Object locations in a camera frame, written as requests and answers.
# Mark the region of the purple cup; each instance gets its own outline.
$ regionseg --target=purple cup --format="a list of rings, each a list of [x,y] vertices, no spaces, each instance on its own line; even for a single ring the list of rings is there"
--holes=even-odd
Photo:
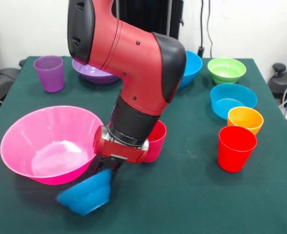
[[[35,60],[34,67],[46,92],[55,93],[63,89],[63,59],[61,57],[40,57]]]
[[[85,80],[98,85],[108,85],[115,83],[120,78],[110,73],[99,70],[90,65],[82,65],[76,60],[72,61],[72,66]]]

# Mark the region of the green bowl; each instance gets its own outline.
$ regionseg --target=green bowl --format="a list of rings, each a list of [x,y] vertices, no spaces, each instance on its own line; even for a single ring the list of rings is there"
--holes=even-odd
[[[236,83],[246,73],[246,66],[233,58],[212,59],[207,68],[216,84]]]

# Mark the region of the purple bowl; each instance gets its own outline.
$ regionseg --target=purple bowl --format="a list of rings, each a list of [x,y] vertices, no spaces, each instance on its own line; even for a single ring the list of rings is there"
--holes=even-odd
[[[72,66],[85,80],[98,85],[113,84],[120,78],[110,73],[99,70],[90,65],[82,65],[76,60],[72,60]]]

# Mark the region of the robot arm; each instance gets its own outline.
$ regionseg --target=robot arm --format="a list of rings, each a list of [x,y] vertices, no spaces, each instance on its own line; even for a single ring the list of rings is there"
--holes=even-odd
[[[178,89],[186,52],[176,39],[116,19],[112,4],[69,0],[68,46],[75,60],[123,80],[110,123],[96,133],[96,153],[139,163],[147,137]]]

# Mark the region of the orange cup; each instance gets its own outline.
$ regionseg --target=orange cup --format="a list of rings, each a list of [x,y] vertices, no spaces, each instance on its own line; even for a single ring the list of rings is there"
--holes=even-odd
[[[228,126],[240,126],[246,128],[254,135],[259,132],[263,123],[263,116],[258,111],[246,106],[238,106],[232,108],[228,112]]]

